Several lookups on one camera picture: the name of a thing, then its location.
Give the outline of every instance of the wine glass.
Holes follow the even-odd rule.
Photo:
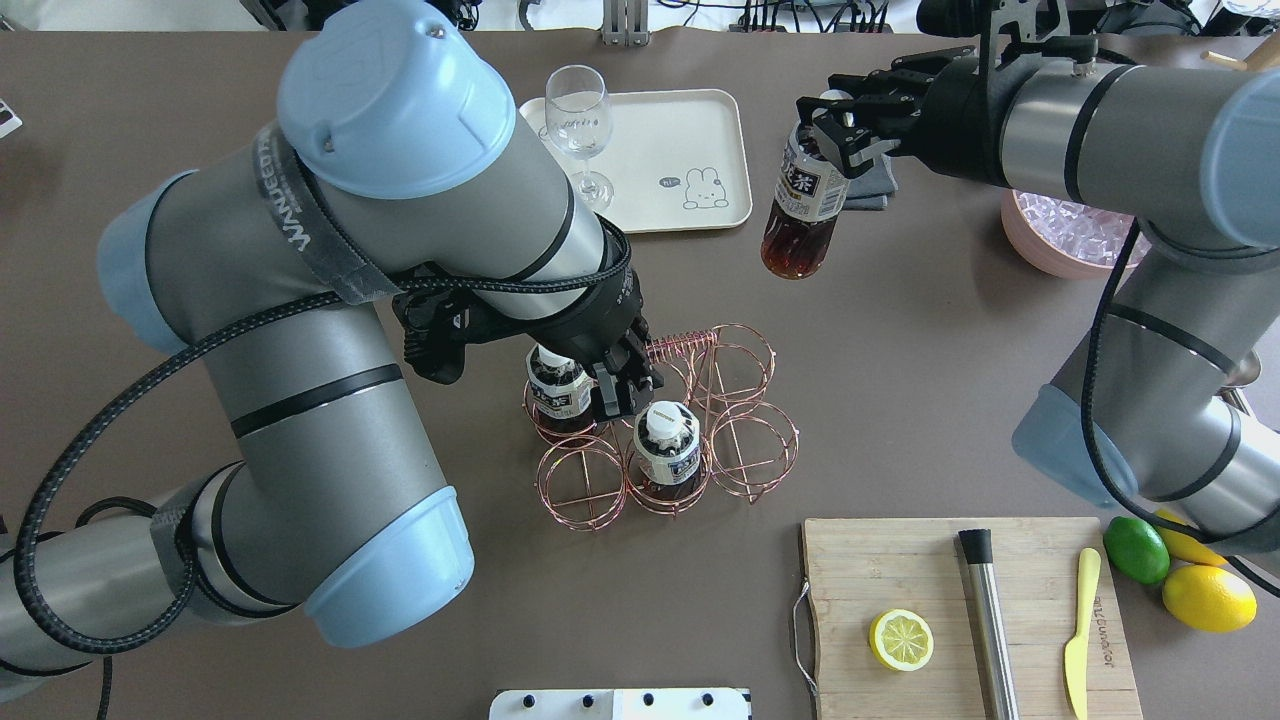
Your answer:
[[[547,135],[561,152],[582,161],[570,179],[596,213],[613,201],[613,183],[591,172],[588,160],[613,136],[613,111],[604,78],[586,65],[566,65],[547,79]]]

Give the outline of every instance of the brown table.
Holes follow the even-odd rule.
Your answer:
[[[0,141],[0,511],[10,528],[81,424],[160,356],[97,290],[104,225],[172,173],[211,163],[273,115],[301,35],[0,35],[0,97],[27,122]],[[797,95],[950,42],[922,36],[741,36],[676,29],[643,50],[594,33],[471,36],[517,102],[570,61],[614,91],[719,87],[741,108],[755,211],[741,227],[635,238],[659,333],[740,322],[778,351],[769,398],[800,425],[796,470],[756,506],[713,492],[676,521],[628,509],[598,536],[557,525],[530,479],[520,411],[527,340],[472,348],[452,387],[411,380],[461,505],[476,571],[461,598],[380,644],[328,647],[301,612],[200,628],[120,656],[118,717],[484,717],[503,688],[730,684],[755,716],[809,714],[787,616],[810,516],[1091,515],[1023,464],[1009,436],[1084,333],[1101,283],[1029,266],[1004,240],[998,191],[896,165],[887,213],[846,215],[823,269],[772,277],[758,256]],[[1215,47],[1244,56],[1249,41]],[[1204,45],[1116,45],[1196,64]],[[681,132],[672,118],[672,132]],[[1265,361],[1280,356],[1270,336]],[[1249,393],[1280,418],[1280,379]],[[154,496],[237,457],[206,375],[182,373],[127,414],[72,477],[50,528],[109,495]],[[1147,717],[1267,717],[1280,707],[1280,605],[1210,637],[1121,582]],[[87,717],[99,673],[10,703],[13,717]]]

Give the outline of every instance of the bottle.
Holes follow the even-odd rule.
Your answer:
[[[773,208],[764,225],[764,266],[792,281],[818,272],[847,192],[849,178],[818,151],[813,126],[796,124],[787,137]]]
[[[577,434],[591,427],[593,380],[582,365],[535,345],[525,366],[538,427],[557,436]]]
[[[649,497],[675,502],[687,497],[703,477],[698,418],[684,404],[659,400],[636,416],[636,457]]]

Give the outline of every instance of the blue cap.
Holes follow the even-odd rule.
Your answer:
[[[440,488],[383,528],[307,598],[329,644],[360,647],[425,620],[467,587],[475,556],[457,492]]]
[[[97,282],[111,311],[124,319],[142,342],[173,355],[187,342],[160,314],[147,279],[147,229],[160,197],[173,183],[196,170],[178,173],[120,213],[97,243]]]
[[[330,17],[285,67],[276,113],[311,172],[379,200],[476,177],[517,114],[497,70],[422,0],[365,0]]]
[[[1201,155],[1201,195],[1226,237],[1280,247],[1275,152],[1280,146],[1280,68],[1258,73],[1222,105]]]
[[[1111,479],[1125,496],[1133,497],[1138,492],[1133,470],[1102,428],[1094,424],[1093,430]],[[1061,389],[1051,384],[1041,388],[1032,409],[1014,430],[1014,452],[1093,505],[1116,505],[1089,459],[1084,430],[1080,429],[1080,406]]]

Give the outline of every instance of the rose gold bottle holder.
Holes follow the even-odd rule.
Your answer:
[[[654,497],[635,461],[630,423],[593,424],[572,434],[548,430],[535,421],[526,384],[525,413],[550,445],[538,464],[538,496],[567,528],[604,528],[622,514],[627,497],[650,512],[676,516],[701,500],[712,482],[755,503],[795,465],[800,430],[786,413],[763,400],[777,368],[764,336],[746,325],[716,325],[658,338],[648,354],[667,378],[659,395],[700,415],[701,480],[680,500]],[[673,397],[676,378],[682,392]]]

